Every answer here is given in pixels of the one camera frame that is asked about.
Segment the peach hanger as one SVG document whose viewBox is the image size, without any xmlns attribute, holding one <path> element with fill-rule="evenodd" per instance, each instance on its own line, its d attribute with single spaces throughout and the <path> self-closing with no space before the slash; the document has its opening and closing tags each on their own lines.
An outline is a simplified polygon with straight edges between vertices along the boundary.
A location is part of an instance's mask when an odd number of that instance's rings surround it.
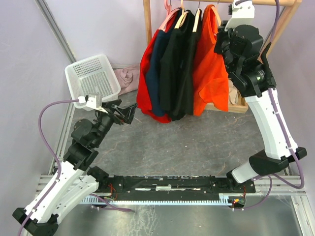
<svg viewBox="0 0 315 236">
<path fill-rule="evenodd" d="M 213 13 L 214 13 L 214 15 L 215 15 L 215 18 L 216 18 L 216 20 L 217 20 L 218 26 L 221 26 L 221 17 L 220 17 L 220 15 L 219 15 L 219 13 L 218 13 L 218 10 L 217 10 L 216 6 L 215 6 L 215 5 L 212 5 L 212 6 L 211 6 L 211 9 L 212 9 L 212 11 L 213 11 Z"/>
</svg>

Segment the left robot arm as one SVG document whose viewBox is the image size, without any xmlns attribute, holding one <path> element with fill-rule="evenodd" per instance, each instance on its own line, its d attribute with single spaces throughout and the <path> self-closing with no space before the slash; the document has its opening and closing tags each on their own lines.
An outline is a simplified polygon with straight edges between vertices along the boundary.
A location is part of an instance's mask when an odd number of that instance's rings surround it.
<svg viewBox="0 0 315 236">
<path fill-rule="evenodd" d="M 82 119 L 71 133 L 72 144 L 63 160 L 55 158 L 57 171 L 44 189 L 25 208 L 17 208 L 12 216 L 23 230 L 33 236 L 52 236 L 59 224 L 86 196 L 105 191 L 109 186 L 108 174 L 99 167 L 91 168 L 98 155 L 96 151 L 113 124 L 131 124 L 137 104 L 121 107 L 121 100 L 97 101 L 89 96 L 66 100 L 79 103 L 95 111 L 96 119 Z"/>
</svg>

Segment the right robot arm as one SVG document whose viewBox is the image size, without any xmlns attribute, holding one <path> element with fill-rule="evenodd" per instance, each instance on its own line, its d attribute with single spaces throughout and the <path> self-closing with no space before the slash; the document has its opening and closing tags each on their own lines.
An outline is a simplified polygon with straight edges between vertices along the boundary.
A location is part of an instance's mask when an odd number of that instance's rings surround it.
<svg viewBox="0 0 315 236">
<path fill-rule="evenodd" d="M 274 175 L 297 163 L 307 156 L 307 150 L 294 141 L 283 117 L 267 59 L 271 44 L 262 48 L 263 37 L 252 25 L 227 25 L 222 21 L 219 26 L 214 51 L 223 57 L 228 76 L 251 109 L 264 143 L 262 151 L 228 173 L 226 188 L 238 192 L 249 179 Z"/>
</svg>

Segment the orange t shirt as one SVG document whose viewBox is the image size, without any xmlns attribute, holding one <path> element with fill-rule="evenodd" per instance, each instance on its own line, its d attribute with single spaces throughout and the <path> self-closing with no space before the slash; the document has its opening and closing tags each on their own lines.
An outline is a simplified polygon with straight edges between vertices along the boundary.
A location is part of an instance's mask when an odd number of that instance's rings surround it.
<svg viewBox="0 0 315 236">
<path fill-rule="evenodd" d="M 228 73 L 221 55 L 214 52 L 218 25 L 212 4 L 203 13 L 200 39 L 197 43 L 193 67 L 193 114 L 199 116 L 207 104 L 228 111 Z"/>
</svg>

